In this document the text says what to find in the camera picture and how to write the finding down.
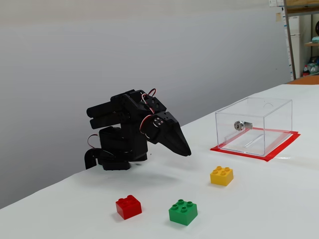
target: acrylic box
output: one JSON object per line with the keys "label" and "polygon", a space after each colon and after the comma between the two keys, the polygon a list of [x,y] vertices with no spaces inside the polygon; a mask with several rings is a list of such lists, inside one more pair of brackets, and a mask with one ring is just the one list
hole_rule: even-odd
{"label": "acrylic box", "polygon": [[245,98],[218,110],[218,148],[266,156],[292,135],[292,107],[292,100]]}

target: green lego brick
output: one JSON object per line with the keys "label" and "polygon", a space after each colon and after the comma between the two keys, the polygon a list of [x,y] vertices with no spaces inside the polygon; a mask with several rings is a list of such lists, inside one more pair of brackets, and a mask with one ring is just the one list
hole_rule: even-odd
{"label": "green lego brick", "polygon": [[183,199],[174,204],[168,211],[169,219],[172,222],[188,226],[197,216],[197,205],[192,202],[185,202]]}

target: red lego brick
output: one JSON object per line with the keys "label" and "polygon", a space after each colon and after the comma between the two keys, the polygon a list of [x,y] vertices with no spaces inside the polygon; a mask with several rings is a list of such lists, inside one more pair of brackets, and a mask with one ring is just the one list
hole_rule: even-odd
{"label": "red lego brick", "polygon": [[124,220],[142,213],[141,203],[132,195],[128,195],[127,198],[120,198],[116,202],[116,210]]}

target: white tablecloth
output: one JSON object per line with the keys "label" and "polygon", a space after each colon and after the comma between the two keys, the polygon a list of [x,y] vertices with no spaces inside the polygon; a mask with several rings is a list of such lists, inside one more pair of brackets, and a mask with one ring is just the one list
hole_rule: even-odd
{"label": "white tablecloth", "polygon": [[[270,162],[210,151],[217,144],[212,113],[182,128],[190,157],[149,144],[148,160],[128,171],[98,166],[75,174],[1,209],[0,238],[316,238],[319,86],[281,85],[254,96],[293,99],[301,136]],[[218,165],[234,171],[227,187],[210,183]],[[115,202],[129,194],[143,212],[124,221]],[[169,221],[178,199],[198,207],[187,227]]]}

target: orange object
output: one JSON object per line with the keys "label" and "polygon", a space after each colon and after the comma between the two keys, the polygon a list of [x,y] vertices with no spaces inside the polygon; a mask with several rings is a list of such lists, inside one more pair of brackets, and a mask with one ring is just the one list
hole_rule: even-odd
{"label": "orange object", "polygon": [[227,186],[234,178],[233,170],[231,168],[222,168],[217,166],[210,174],[210,182],[212,184],[218,184]]}
{"label": "orange object", "polygon": [[290,81],[289,85],[319,85],[319,76],[306,76]]}

